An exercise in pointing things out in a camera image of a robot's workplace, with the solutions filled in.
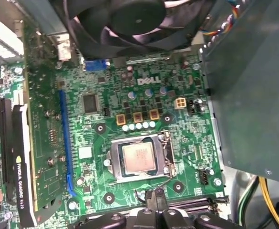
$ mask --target fan blade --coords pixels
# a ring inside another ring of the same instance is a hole
[[[138,40],[136,40],[133,36],[128,36],[128,35],[124,35],[118,32],[115,32],[115,34],[119,37],[120,40],[128,43],[129,45],[143,45],[142,43],[140,43]]]
[[[92,8],[82,12],[78,18],[86,32],[100,43],[101,33],[109,21],[108,10],[103,7]]]
[[[181,5],[190,3],[191,1],[194,1],[194,0],[165,1],[165,7],[173,8],[173,7],[177,7],[177,6],[181,6]]]
[[[72,19],[84,10],[100,6],[106,0],[67,0],[69,18]]]

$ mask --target motherboard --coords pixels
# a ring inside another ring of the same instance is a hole
[[[197,54],[75,65],[57,63],[46,38],[26,27],[24,44],[24,63],[0,66],[0,222],[20,228],[23,221],[23,180],[17,170],[9,178],[23,160],[31,166],[30,210],[39,228],[127,214],[157,187],[189,214],[217,212],[210,198],[223,197],[224,185]],[[9,109],[7,133],[2,120]],[[18,156],[19,141],[27,143]],[[192,199],[202,201],[191,205]]]

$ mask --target capacitor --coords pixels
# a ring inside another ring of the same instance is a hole
[[[160,87],[159,92],[162,96],[167,94],[167,88],[165,86]]]
[[[126,78],[127,78],[128,81],[131,81],[133,79],[133,73],[132,72],[128,72],[126,74]]]
[[[127,66],[126,68],[129,72],[133,71],[133,67],[131,65]]]
[[[207,174],[209,174],[211,176],[213,176],[215,174],[215,171],[209,167],[205,168],[205,171],[207,172]]]
[[[143,125],[141,123],[136,123],[135,127],[137,130],[140,130],[141,128],[143,128]]]
[[[144,129],[149,128],[149,123],[148,123],[148,122],[144,122],[144,123],[143,123],[143,128],[144,128]]]
[[[110,159],[105,159],[104,161],[103,161],[103,165],[105,166],[105,167],[109,167],[110,165],[111,165],[111,160]]]
[[[84,182],[85,182],[85,177],[80,177],[79,179],[77,179],[78,186],[81,186]]]
[[[17,74],[17,75],[21,75],[23,72],[23,68],[20,68],[20,67],[16,67],[14,69],[14,73]]]
[[[4,215],[5,220],[10,220],[12,219],[12,217],[13,217],[13,213],[10,211],[6,212]]]
[[[130,124],[130,125],[129,125],[129,129],[130,129],[130,130],[135,130],[135,125],[134,125],[134,124]]]
[[[74,202],[74,201],[69,202],[68,208],[69,208],[70,210],[76,210],[76,209],[77,209],[77,203]]]
[[[126,73],[121,74],[121,81],[122,82],[126,81]]]
[[[135,99],[136,98],[136,93],[135,92],[129,92],[128,93],[128,97],[129,97],[129,99]]]
[[[125,132],[127,132],[127,131],[129,130],[129,127],[128,127],[127,125],[123,125],[123,126],[122,126],[122,130],[125,131]]]
[[[148,88],[145,90],[145,95],[148,96],[149,98],[152,97],[153,91],[151,88]]]
[[[154,121],[149,122],[149,126],[151,128],[154,128],[156,126],[156,123]]]
[[[182,63],[182,68],[187,68],[189,66],[189,62],[188,61],[184,61]]]

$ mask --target yellow wire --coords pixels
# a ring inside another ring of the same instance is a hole
[[[276,220],[276,222],[279,224],[279,216],[272,204],[271,198],[269,196],[269,190],[267,188],[267,183],[266,183],[265,179],[263,177],[259,177],[259,183],[260,183],[260,187],[262,190],[263,198],[269,208],[269,211],[271,212],[271,214],[274,217],[274,219]]]

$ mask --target cooling fan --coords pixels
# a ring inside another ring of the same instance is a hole
[[[85,59],[190,45],[216,0],[54,0]]]

